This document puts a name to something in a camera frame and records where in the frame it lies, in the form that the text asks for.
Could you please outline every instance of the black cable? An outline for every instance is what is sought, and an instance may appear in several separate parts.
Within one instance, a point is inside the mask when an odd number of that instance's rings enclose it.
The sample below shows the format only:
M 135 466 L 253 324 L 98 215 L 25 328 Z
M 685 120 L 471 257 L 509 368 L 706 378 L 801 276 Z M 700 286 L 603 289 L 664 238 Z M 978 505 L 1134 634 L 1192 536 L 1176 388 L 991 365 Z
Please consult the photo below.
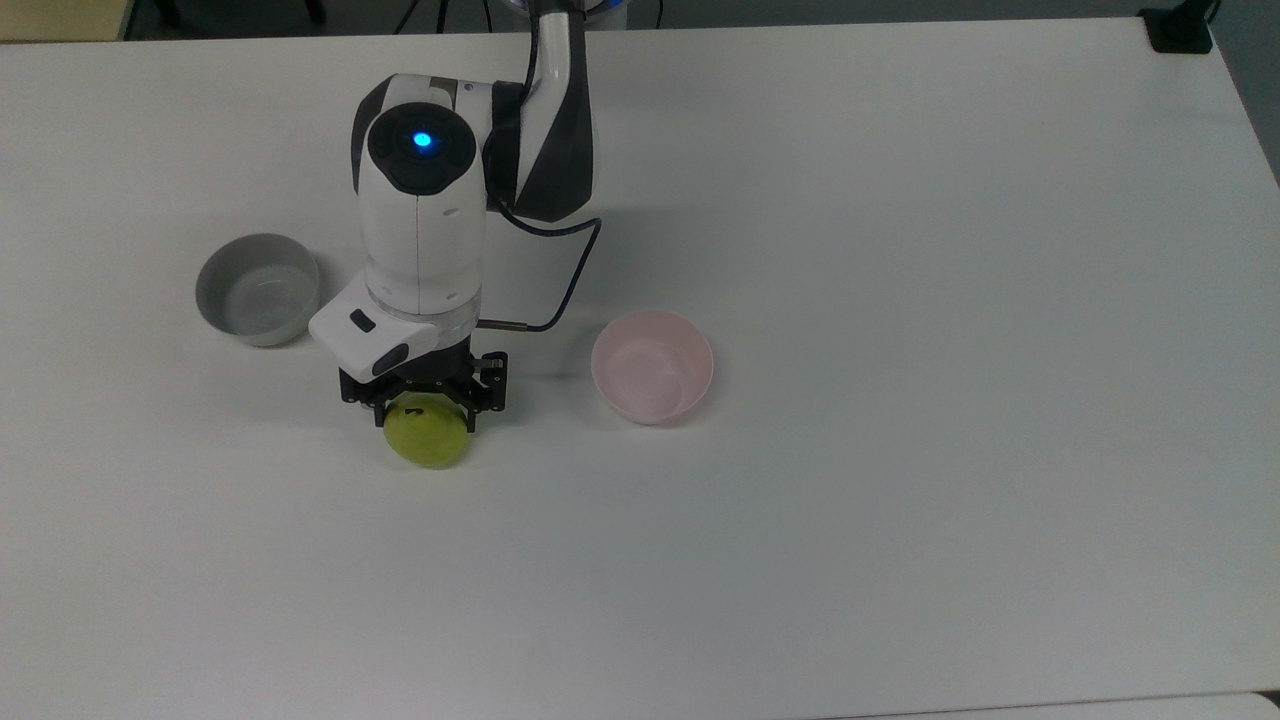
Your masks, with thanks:
M 396 26 L 396 29 L 392 32 L 392 35 L 399 35 L 399 31 L 404 29 L 404 23 L 407 23 L 408 18 L 413 14 L 413 10 L 417 8 L 417 3 L 419 0 L 413 0 L 412 3 L 408 4 L 408 10 L 404 10 L 404 17 L 401 18 L 399 24 Z
M 529 19 L 529 69 L 525 70 L 525 86 L 520 90 L 520 104 L 529 99 L 529 91 L 534 88 L 534 68 L 538 67 L 538 23 Z
M 573 299 L 573 291 L 577 288 L 577 281 L 582 277 L 582 268 L 586 266 L 586 259 L 591 256 L 591 249 L 595 247 L 595 238 L 600 237 L 600 228 L 604 227 L 604 220 L 600 218 L 591 218 L 590 220 L 581 222 L 576 225 L 570 225 L 567 228 L 538 228 L 534 227 L 520 218 L 511 214 L 511 210 L 502 204 L 489 183 L 489 142 L 485 141 L 484 149 L 480 151 L 481 163 L 484 163 L 484 188 L 485 193 L 489 196 L 489 202 L 498 209 L 498 213 L 512 225 L 527 232 L 529 234 L 536 234 L 539 237 L 564 237 L 591 228 L 591 237 L 586 240 L 586 245 L 582 247 L 582 255 L 577 259 L 577 266 L 573 268 L 573 277 L 568 281 L 568 287 L 564 288 L 564 297 L 561 300 L 559 307 L 556 309 L 556 314 L 552 319 L 540 324 L 530 325 L 527 323 L 516 323 L 511 320 L 476 320 L 476 329 L 480 331 L 509 331 L 521 333 L 541 333 L 556 327 L 561 316 L 564 315 L 564 309 L 568 307 L 570 300 Z
M 440 12 L 435 14 L 435 35 L 444 35 L 444 17 L 449 13 L 449 0 L 440 0 Z

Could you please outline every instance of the bowl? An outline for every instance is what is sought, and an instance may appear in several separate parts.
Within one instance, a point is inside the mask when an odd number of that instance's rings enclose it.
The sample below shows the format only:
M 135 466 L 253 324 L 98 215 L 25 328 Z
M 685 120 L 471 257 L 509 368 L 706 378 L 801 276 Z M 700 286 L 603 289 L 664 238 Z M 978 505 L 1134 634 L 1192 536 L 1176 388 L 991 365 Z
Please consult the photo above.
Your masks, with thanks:
M 591 348 L 591 378 L 623 418 L 669 423 L 695 405 L 712 383 L 712 346 L 685 318 L 639 310 L 609 323 Z
M 196 306 L 210 325 L 242 342 L 280 345 L 306 332 L 320 307 L 320 268 L 283 234 L 239 237 L 201 268 Z

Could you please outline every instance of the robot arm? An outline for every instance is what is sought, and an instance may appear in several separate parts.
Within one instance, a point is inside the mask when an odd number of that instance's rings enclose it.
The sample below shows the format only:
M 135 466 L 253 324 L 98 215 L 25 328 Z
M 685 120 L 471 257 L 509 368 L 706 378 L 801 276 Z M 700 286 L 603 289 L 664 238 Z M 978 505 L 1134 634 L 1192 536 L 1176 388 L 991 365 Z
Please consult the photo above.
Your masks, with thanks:
M 594 186 L 594 132 L 586 79 L 586 14 L 580 0 L 535 0 L 534 58 L 526 85 L 494 87 L 490 191 L 512 214 L 559 222 Z
M 360 104 L 351 159 L 367 260 L 310 329 L 338 359 L 343 400 L 372 407 L 378 425 L 404 391 L 447 395 L 470 429 L 503 409 L 506 355 L 470 351 L 485 222 L 492 202 L 556 222 L 591 196 L 580 5 L 530 4 L 524 85 L 397 74 Z

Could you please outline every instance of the pink bowl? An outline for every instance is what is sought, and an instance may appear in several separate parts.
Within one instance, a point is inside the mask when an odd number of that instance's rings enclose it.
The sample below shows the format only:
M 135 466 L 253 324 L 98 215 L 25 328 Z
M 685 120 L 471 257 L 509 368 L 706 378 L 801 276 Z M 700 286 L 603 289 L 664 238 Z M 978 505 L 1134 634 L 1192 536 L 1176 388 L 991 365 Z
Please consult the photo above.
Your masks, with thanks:
M 613 320 L 591 350 L 591 377 L 620 415 L 643 425 L 678 418 L 712 383 L 712 346 L 692 323 L 662 310 Z

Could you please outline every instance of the white table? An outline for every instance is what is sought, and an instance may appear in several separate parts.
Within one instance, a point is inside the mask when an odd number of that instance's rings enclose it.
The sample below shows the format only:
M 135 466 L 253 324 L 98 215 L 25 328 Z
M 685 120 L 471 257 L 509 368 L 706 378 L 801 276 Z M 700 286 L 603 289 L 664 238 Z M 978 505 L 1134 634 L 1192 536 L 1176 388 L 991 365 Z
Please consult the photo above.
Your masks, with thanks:
M 205 258 L 361 261 L 393 72 L 521 37 L 0 47 L 0 716 L 800 719 L 1280 685 L 1280 192 L 1140 20 L 596 33 L 605 231 L 429 473 Z M 490 225 L 486 315 L 579 241 Z M 608 319 L 700 324 L 678 429 Z

